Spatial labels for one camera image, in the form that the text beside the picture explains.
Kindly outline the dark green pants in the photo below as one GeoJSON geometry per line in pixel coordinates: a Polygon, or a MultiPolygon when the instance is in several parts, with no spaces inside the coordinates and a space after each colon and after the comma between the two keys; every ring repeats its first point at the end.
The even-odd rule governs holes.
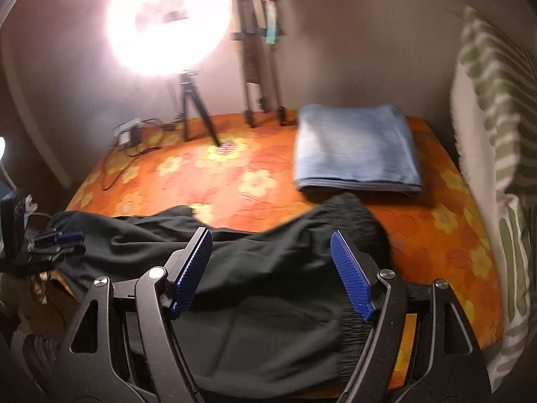
{"type": "MultiPolygon", "coordinates": [[[[140,277],[183,248],[199,227],[191,208],[147,217],[62,212],[50,227],[80,231],[86,252],[59,265],[83,296],[94,279],[140,277]]],[[[346,233],[378,266],[390,266],[381,222],[352,194],[262,232],[213,230],[213,252],[188,312],[173,329],[197,385],[232,398],[280,398],[344,382],[370,325],[356,314],[330,255],[346,233]]]]}

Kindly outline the orange floral bedsheet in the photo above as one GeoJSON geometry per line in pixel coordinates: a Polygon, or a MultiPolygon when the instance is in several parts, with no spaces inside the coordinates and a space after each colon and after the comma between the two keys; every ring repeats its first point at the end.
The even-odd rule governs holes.
{"type": "MultiPolygon", "coordinates": [[[[440,141],[418,118],[407,118],[420,163],[418,193],[352,195],[381,222],[390,268],[412,283],[449,283],[481,348],[501,336],[501,289],[481,216],[440,141]]],[[[239,116],[216,121],[221,146],[183,142],[179,131],[147,129],[138,149],[112,149],[80,187],[67,211],[147,217],[191,208],[199,227],[262,232],[300,217],[337,191],[315,199],[293,181],[295,127],[250,128],[239,116]]],[[[339,395],[347,382],[312,389],[339,395]]],[[[294,394],[303,394],[312,389],[294,394]]]]}

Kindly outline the folded light blue jeans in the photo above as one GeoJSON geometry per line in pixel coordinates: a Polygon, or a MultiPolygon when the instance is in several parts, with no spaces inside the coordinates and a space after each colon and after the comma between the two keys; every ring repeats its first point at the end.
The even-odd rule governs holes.
{"type": "Polygon", "coordinates": [[[303,105],[295,139],[297,190],[420,192],[412,132],[395,105],[343,108],[303,105]]]}

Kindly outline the black power adapter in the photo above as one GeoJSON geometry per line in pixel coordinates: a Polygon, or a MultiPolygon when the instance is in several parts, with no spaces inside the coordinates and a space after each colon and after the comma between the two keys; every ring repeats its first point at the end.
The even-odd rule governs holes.
{"type": "Polygon", "coordinates": [[[129,129],[129,142],[128,146],[138,146],[143,141],[143,131],[140,126],[134,126],[129,129]]]}

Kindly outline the white power strip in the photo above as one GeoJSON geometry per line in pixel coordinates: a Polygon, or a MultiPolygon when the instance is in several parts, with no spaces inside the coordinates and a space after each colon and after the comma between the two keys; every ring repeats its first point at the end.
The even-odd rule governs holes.
{"type": "Polygon", "coordinates": [[[114,144],[116,146],[128,145],[132,140],[132,130],[138,128],[141,124],[140,118],[134,118],[113,129],[114,144]]]}

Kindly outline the small black tripod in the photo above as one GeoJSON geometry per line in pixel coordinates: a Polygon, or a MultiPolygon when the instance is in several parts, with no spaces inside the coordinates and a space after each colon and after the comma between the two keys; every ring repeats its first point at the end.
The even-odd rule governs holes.
{"type": "Polygon", "coordinates": [[[183,138],[185,141],[189,140],[188,136],[188,102],[191,102],[197,110],[197,114],[201,118],[203,124],[207,128],[207,132],[213,140],[215,146],[220,147],[221,142],[216,133],[216,128],[207,112],[207,108],[202,102],[201,96],[197,91],[197,87],[194,81],[194,74],[191,72],[183,72],[179,75],[180,85],[180,102],[181,102],[181,122],[183,123],[183,138]]]}

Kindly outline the green striped white pillow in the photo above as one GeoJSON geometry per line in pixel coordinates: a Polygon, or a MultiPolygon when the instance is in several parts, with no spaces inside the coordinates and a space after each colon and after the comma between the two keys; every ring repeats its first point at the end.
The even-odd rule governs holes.
{"type": "Polygon", "coordinates": [[[473,7],[462,13],[450,111],[460,169],[499,274],[493,389],[536,335],[536,56],[473,7]]]}

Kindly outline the tall metal tripod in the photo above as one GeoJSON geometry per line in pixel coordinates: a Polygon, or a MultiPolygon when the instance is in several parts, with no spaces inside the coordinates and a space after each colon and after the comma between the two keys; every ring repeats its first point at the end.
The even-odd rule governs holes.
{"type": "Polygon", "coordinates": [[[256,112],[267,114],[275,111],[279,124],[286,126],[289,124],[288,110],[283,105],[280,75],[276,63],[277,44],[280,37],[284,35],[280,17],[281,35],[275,46],[269,46],[266,43],[265,29],[261,24],[260,2],[258,0],[232,1],[236,31],[231,34],[231,38],[238,45],[239,50],[245,121],[250,127],[255,127],[256,112]]]}

